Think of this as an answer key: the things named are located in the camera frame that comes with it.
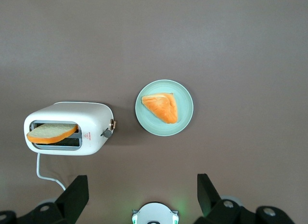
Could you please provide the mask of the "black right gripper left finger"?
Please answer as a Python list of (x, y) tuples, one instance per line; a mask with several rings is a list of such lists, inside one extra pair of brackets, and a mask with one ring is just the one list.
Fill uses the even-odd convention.
[(2, 224), (74, 224), (89, 200), (88, 177), (79, 175), (54, 201), (38, 205), (17, 217), (14, 211), (1, 211)]

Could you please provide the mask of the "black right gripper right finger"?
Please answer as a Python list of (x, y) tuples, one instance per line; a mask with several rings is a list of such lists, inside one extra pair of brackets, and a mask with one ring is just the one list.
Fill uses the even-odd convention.
[(203, 215), (196, 224), (293, 224), (281, 209), (260, 206), (255, 212), (226, 198), (222, 199), (207, 174), (197, 175), (197, 198)]

